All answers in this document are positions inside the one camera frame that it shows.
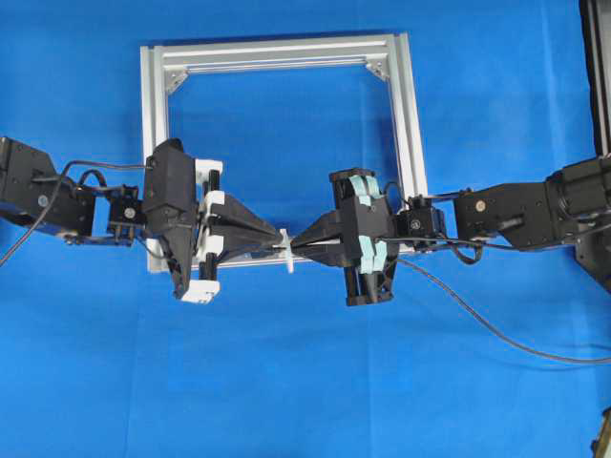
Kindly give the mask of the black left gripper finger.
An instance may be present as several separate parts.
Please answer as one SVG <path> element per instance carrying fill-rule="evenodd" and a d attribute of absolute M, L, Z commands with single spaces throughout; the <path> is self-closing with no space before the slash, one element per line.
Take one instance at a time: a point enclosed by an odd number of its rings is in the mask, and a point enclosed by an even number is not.
<path fill-rule="evenodd" d="M 213 236 L 222 238 L 222 250 L 218 255 L 218 262 L 232 260 L 247 253 L 271 251 L 282 241 L 278 231 L 268 234 L 242 228 L 212 228 L 210 238 Z"/>
<path fill-rule="evenodd" d="M 209 194 L 209 216 L 233 226 L 258 231 L 265 234 L 277 234 L 277 229 L 264 219 L 251 212 L 242 202 L 227 193 Z"/>

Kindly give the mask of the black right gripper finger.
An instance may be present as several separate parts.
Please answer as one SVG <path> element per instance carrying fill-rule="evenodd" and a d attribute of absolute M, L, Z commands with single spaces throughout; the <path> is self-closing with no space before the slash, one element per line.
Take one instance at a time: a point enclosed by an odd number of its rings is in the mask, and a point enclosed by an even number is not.
<path fill-rule="evenodd" d="M 342 242 L 310 243 L 297 245 L 291 242 L 292 252 L 301 257 L 330 267 L 348 268 L 357 265 L 357 260 L 351 257 Z"/>
<path fill-rule="evenodd" d="M 349 212 L 334 210 L 320 216 L 304 232 L 294 238 L 292 246 L 306 246 L 338 239 L 348 246 L 356 245 L 356 225 Z"/>

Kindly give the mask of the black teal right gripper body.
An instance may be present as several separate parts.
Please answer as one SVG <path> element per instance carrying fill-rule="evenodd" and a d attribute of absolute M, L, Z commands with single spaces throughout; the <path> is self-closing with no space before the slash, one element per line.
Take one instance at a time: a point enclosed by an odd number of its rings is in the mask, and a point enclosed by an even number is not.
<path fill-rule="evenodd" d="M 393 298 L 398 247 L 388 242 L 392 212 L 375 173 L 352 168 L 330 174 L 329 181 L 346 259 L 347 305 L 387 302 Z"/>

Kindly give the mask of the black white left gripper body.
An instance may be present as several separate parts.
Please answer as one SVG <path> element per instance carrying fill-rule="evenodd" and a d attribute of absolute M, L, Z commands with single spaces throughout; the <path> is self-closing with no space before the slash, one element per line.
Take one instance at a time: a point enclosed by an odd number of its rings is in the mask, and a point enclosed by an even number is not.
<path fill-rule="evenodd" d="M 204 183 L 211 174 L 221 172 L 218 161 L 195 159 L 195 184 Z M 197 201 L 195 227 L 175 228 L 155 239 L 159 243 L 163 260 L 167 264 L 174 283 L 174 296 L 186 302 L 207 303 L 220 291 L 220 284 L 215 280 L 191 280 L 192 261 L 200 249 L 200 242 L 205 238 L 207 226 Z"/>

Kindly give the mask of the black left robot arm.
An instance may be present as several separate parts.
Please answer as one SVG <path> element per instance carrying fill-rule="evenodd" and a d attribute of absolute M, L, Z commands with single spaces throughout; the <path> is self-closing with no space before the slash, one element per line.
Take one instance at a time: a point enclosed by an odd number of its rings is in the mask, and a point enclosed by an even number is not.
<path fill-rule="evenodd" d="M 69 244 L 131 246 L 154 240 L 176 299 L 210 302 L 219 292 L 218 266 L 270 252 L 283 237 L 220 187 L 222 164 L 195 159 L 177 138 L 160 143 L 140 170 L 144 186 L 111 186 L 104 164 L 85 162 L 73 180 L 44 152 L 1 140 L 1 217 Z"/>

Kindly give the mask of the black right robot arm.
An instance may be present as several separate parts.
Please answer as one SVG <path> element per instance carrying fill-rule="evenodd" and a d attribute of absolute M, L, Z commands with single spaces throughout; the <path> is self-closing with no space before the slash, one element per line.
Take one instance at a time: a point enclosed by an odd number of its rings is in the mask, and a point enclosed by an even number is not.
<path fill-rule="evenodd" d="M 400 247 L 450 249 L 466 264 L 481 260 L 490 239 L 509 251 L 572 246 L 577 263 L 610 287 L 610 161 L 566 166 L 543 181 L 503 183 L 480 191 L 417 195 L 392 211 L 367 169 L 329 177 L 334 210 L 290 243 L 294 254 L 344 271 L 350 306 L 386 302 Z"/>

